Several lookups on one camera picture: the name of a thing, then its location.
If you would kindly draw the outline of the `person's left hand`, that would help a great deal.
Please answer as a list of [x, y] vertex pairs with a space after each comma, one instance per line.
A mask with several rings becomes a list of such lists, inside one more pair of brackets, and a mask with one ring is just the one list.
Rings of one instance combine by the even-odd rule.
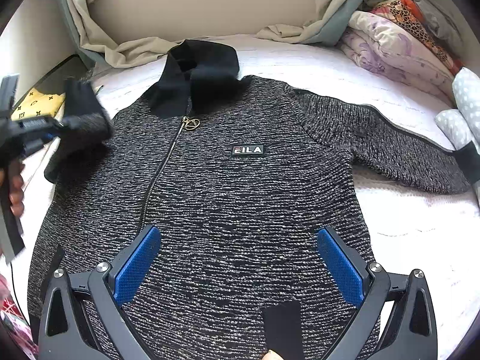
[[24, 170], [24, 164], [19, 164], [19, 174], [13, 175], [9, 179], [10, 185], [10, 210], [16, 218], [20, 218], [24, 213], [24, 179], [21, 172]]

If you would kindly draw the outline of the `person's right hand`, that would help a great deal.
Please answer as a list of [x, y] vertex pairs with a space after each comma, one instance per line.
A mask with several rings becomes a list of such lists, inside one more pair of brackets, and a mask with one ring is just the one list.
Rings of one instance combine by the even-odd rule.
[[263, 357], [262, 360], [283, 360], [283, 357], [280, 356], [273, 350], [269, 350]]

